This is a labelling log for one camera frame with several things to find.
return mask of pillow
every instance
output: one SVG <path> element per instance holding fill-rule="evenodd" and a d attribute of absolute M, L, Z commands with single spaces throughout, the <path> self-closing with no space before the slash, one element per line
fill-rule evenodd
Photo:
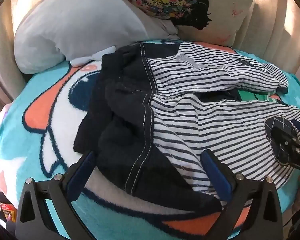
<path fill-rule="evenodd" d="M 150 17 L 127 0 L 43 0 L 15 35 L 15 59 L 25 74 L 90 57 L 111 46 L 177 39 L 170 20 Z"/>
<path fill-rule="evenodd" d="M 253 0 L 129 0 L 148 15 L 170 19 L 183 40 L 232 46 Z"/>

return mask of white stitching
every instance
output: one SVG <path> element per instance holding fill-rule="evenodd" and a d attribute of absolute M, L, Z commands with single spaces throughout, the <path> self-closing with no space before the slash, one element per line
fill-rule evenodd
<path fill-rule="evenodd" d="M 135 183 L 136 183 L 136 181 L 137 181 L 137 177 L 138 177 L 139 172 L 140 172 L 140 170 L 141 170 L 141 166 L 143 165 L 143 163 L 145 162 L 145 160 L 148 158 L 148 155 L 149 155 L 149 153 L 150 153 L 150 149 L 151 149 L 151 141 L 152 141 L 152 139 L 151 139 L 151 137 L 152 137 L 151 127 L 152 127 L 152 115 L 151 115 L 151 122 L 150 122 L 150 146 L 149 146 L 149 150 L 148 150 L 147 156 L 145 157 L 145 159 L 143 160 L 143 162 L 141 163 L 141 165 L 140 165 L 140 167 L 139 167 L 138 173 L 137 173 L 137 175 L 136 175 L 136 178 L 135 178 L 135 180 L 134 180 L 134 182 L 133 182 L 133 185 L 132 185 L 132 188 L 131 188 L 130 195 L 132 195 L 132 190 L 133 190 L 133 187 L 134 187 L 134 185 L 135 185 Z"/>
<path fill-rule="evenodd" d="M 144 55 L 145 55 L 145 60 L 146 60 L 146 62 L 147 62 L 147 64 L 148 64 L 148 66 L 149 66 L 149 70 L 150 70 L 151 73 L 152 73 L 151 66 L 150 66 L 150 64 L 149 64 L 149 62 L 148 62 L 148 60 L 147 60 L 147 58 L 146 58 L 146 50 L 145 50 L 145 47 L 144 47 L 143 43 L 142 43 L 142 47 L 143 47 L 143 53 L 144 53 Z M 152 73 L 151 77 L 152 77 L 152 80 L 153 80 L 153 82 L 154 82 L 156 92 L 159 94 L 157 82 L 156 82 L 155 79 L 154 79 L 153 73 Z"/>
<path fill-rule="evenodd" d="M 143 105 L 143 103 L 144 103 L 144 101 L 145 101 L 145 99 L 146 99 L 146 96 L 147 96 L 147 94 L 145 95 L 145 98 L 144 98 L 143 101 L 142 101 L 142 105 Z M 143 106 L 143 107 L 145 108 L 145 115 L 144 115 L 144 117 L 143 117 L 143 136 L 146 137 L 146 134 L 145 134 L 146 107 L 145 107 L 145 106 Z M 124 185 L 124 191 L 125 191 L 125 192 L 127 192 L 126 187 L 127 187 L 127 183 L 128 183 L 129 178 L 130 178 L 131 172 L 132 172 L 132 170 L 133 170 L 133 167 L 134 167 L 134 165 L 136 164 L 136 162 L 138 161 L 138 159 L 140 158 L 140 156 L 141 156 L 141 155 L 143 154 L 143 152 L 145 151 L 145 148 L 146 148 L 146 140 L 145 140 L 145 146 L 143 147 L 143 150 L 142 150 L 141 154 L 139 155 L 139 157 L 136 159 L 136 161 L 134 162 L 134 164 L 133 164 L 132 167 L 131 167 L 131 170 L 130 170 L 129 176 L 128 176 L 128 178 L 127 178 L 126 184 Z"/>
<path fill-rule="evenodd" d="M 142 60 L 143 65 L 145 66 L 145 70 L 146 70 L 146 73 L 147 73 L 147 76 L 148 76 L 148 80 L 149 80 L 149 83 L 150 83 L 151 91 L 152 91 L 152 93 L 153 93 L 153 89 L 152 89 L 151 81 L 150 81 L 150 78 L 149 78 L 149 75 L 148 75 L 148 72 L 147 72 L 146 64 L 144 63 L 143 57 L 142 57 L 142 47 L 141 47 L 141 43 L 140 43 L 139 45 L 140 45 L 140 48 L 141 48 L 141 60 Z"/>

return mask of metal screw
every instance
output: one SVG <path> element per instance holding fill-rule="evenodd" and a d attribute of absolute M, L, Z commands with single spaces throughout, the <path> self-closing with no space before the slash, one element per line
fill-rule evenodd
<path fill-rule="evenodd" d="M 54 175 L 54 180 L 61 180 L 62 179 L 62 174 L 56 174 L 56 175 Z"/>
<path fill-rule="evenodd" d="M 32 178 L 26 179 L 26 184 L 30 184 L 32 182 Z"/>
<path fill-rule="evenodd" d="M 273 182 L 273 179 L 272 179 L 271 177 L 266 177 L 266 181 L 267 181 L 268 183 L 272 183 L 272 182 Z"/>
<path fill-rule="evenodd" d="M 241 173 L 236 174 L 235 177 L 236 177 L 237 180 L 243 180 L 244 179 L 244 176 Z"/>

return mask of white pillow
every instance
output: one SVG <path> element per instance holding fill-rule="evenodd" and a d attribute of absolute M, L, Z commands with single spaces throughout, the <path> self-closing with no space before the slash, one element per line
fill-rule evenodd
<path fill-rule="evenodd" d="M 127 0 L 43 0 L 15 35 L 15 59 L 26 74 L 136 41 L 177 39 L 170 20 L 150 17 Z"/>

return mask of black and white striped fabric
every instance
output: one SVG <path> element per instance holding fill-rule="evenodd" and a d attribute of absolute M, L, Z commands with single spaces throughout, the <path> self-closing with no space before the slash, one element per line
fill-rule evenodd
<path fill-rule="evenodd" d="M 242 88 L 274 91 L 287 88 L 288 80 L 273 64 L 262 64 L 238 54 L 183 42 L 178 53 L 148 59 L 157 90 L 163 96 L 186 92 L 223 91 Z"/>
<path fill-rule="evenodd" d="M 205 149 L 248 179 L 271 176 L 277 188 L 292 173 L 292 167 L 277 162 L 265 123 L 274 116 L 300 122 L 300 110 L 295 106 L 257 100 L 203 103 L 187 93 L 175 98 L 155 95 L 151 107 L 154 145 L 195 191 L 216 194 L 200 163 Z"/>

